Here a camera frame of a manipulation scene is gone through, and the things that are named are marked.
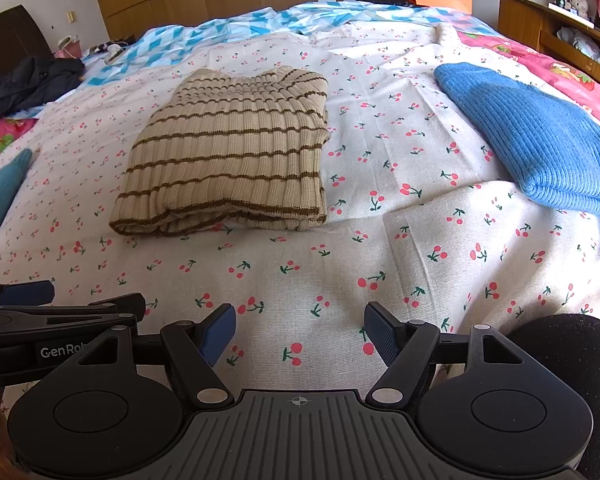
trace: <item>blue gripper pad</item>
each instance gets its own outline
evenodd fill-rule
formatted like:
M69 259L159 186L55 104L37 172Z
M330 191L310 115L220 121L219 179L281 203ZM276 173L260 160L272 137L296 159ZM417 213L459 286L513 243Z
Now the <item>blue gripper pad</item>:
M223 303L218 307L218 310L221 311L219 316L215 316L213 313L200 323L205 329L205 337L198 350L209 366L214 366L218 362L222 352L234 338L235 309L231 305L229 308L223 309L225 305Z
M6 306L44 305L56 295L54 284L48 281L9 285L0 293L0 304Z

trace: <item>wooden headboard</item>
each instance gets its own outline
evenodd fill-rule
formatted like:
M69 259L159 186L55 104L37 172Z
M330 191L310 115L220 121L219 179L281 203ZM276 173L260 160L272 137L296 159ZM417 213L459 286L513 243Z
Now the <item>wooden headboard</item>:
M27 56L50 57L40 29L23 6L0 13L0 75L10 72Z

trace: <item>black fabric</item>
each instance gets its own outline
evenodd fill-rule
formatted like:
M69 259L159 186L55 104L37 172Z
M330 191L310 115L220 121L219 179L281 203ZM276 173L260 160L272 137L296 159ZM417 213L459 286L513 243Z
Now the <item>black fabric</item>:
M593 413L593 434L578 471L600 479L600 320L560 314L533 320L507 335L578 392Z
M55 101L80 84L83 71L79 59L25 58L0 76L0 117Z

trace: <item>bedsheet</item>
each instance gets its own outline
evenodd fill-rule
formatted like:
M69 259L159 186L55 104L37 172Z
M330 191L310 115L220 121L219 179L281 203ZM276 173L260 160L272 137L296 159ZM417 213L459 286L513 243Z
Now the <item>bedsheet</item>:
M600 318L600 219L523 196L432 70L484 63L560 92L511 59L458 43L412 23L269 34L50 104L0 157L1 167L26 146L42 150L0 230L0 283L50 279L55 304L141 292L141 333L230 302L237 331L216 372L236 393L357 387L364 395L384 371L363 326L368 301L443 332L485 322L507 333L555 312ZM329 81L324 226L227 223L180 238L122 237L108 227L129 149L183 77L282 64ZM12 388L7 404L29 387Z

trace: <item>striped sweater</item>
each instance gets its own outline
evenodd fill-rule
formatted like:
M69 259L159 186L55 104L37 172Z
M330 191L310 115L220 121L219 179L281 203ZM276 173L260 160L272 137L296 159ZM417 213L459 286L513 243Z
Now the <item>striped sweater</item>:
M255 77L197 70L131 149L109 224L181 235L233 219L305 230L326 220L318 166L327 80L288 66Z

